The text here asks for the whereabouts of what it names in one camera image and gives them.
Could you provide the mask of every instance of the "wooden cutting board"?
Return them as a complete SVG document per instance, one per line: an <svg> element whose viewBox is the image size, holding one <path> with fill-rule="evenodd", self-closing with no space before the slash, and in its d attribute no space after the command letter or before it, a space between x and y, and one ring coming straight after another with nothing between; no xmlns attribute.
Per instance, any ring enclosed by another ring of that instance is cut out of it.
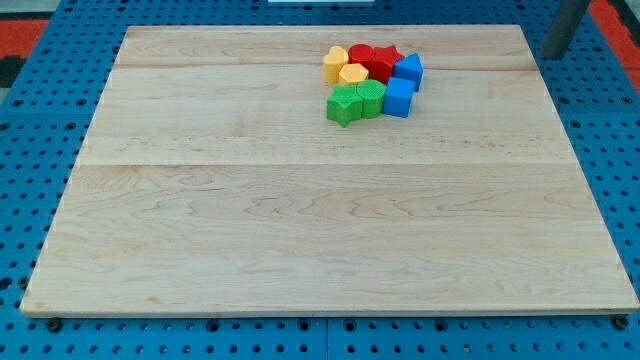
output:
<svg viewBox="0 0 640 360"><path fill-rule="evenodd" d="M325 118L332 45L418 52L408 119ZM132 27L33 317L626 313L517 26Z"/></svg>

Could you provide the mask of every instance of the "metal pole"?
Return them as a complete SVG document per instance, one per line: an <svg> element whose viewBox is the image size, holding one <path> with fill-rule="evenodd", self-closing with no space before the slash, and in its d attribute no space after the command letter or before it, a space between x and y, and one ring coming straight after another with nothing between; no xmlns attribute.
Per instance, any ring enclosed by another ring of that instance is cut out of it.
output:
<svg viewBox="0 0 640 360"><path fill-rule="evenodd" d="M562 59L590 2L590 0L562 1L549 33L542 44L542 56L545 59Z"/></svg>

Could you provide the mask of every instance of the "red star-shaped block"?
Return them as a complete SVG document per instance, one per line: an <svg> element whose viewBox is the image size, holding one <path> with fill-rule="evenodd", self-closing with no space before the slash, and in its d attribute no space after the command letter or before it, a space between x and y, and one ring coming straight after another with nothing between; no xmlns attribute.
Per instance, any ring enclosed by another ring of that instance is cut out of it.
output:
<svg viewBox="0 0 640 360"><path fill-rule="evenodd" d="M369 68L369 79L375 79L383 84L389 81L393 74L393 65L404 56L398 52L395 45L386 48L376 47Z"/></svg>

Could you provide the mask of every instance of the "green block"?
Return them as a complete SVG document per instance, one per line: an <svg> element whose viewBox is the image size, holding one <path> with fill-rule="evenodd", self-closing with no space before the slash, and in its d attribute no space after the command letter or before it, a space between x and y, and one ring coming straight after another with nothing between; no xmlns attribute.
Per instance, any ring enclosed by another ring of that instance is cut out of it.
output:
<svg viewBox="0 0 640 360"><path fill-rule="evenodd" d="M333 94L327 99L327 119L347 127L350 122L360 119L362 103L355 86L335 85Z"/></svg>
<svg viewBox="0 0 640 360"><path fill-rule="evenodd" d="M386 87L378 80L365 80L357 85L357 93L362 98L362 117L373 119L380 116Z"/></svg>

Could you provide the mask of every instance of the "plastic block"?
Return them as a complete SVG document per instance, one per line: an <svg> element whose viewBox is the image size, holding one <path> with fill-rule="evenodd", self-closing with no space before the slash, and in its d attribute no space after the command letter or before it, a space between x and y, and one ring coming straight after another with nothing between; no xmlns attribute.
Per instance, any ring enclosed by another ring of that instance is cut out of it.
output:
<svg viewBox="0 0 640 360"><path fill-rule="evenodd" d="M395 45L386 48L376 47L374 52L369 68L369 78L386 84L393 75L393 66L398 60L404 59L404 56L398 52Z"/></svg>
<svg viewBox="0 0 640 360"><path fill-rule="evenodd" d="M347 50L340 46L332 46L329 53L322 58L322 72L324 81L336 84L342 67L349 62Z"/></svg>
<svg viewBox="0 0 640 360"><path fill-rule="evenodd" d="M347 127L350 122L360 119L362 114L362 98L355 86L333 87L333 94L327 99L327 119Z"/></svg>
<svg viewBox="0 0 640 360"><path fill-rule="evenodd" d="M393 67L393 77L413 81L415 83L413 91L419 91L423 71L420 56L411 54L396 63Z"/></svg>
<svg viewBox="0 0 640 360"><path fill-rule="evenodd" d="M365 80L358 84L358 95L362 98L362 118L373 119L380 116L386 87L378 80Z"/></svg>
<svg viewBox="0 0 640 360"><path fill-rule="evenodd" d="M349 48L349 64L362 64L369 69L374 50L367 44L356 44Z"/></svg>
<svg viewBox="0 0 640 360"><path fill-rule="evenodd" d="M415 84L411 80L389 78L382 112L392 116L408 117L414 87Z"/></svg>
<svg viewBox="0 0 640 360"><path fill-rule="evenodd" d="M338 83L342 86L358 85L367 80L369 70L360 64L347 64L338 74Z"/></svg>

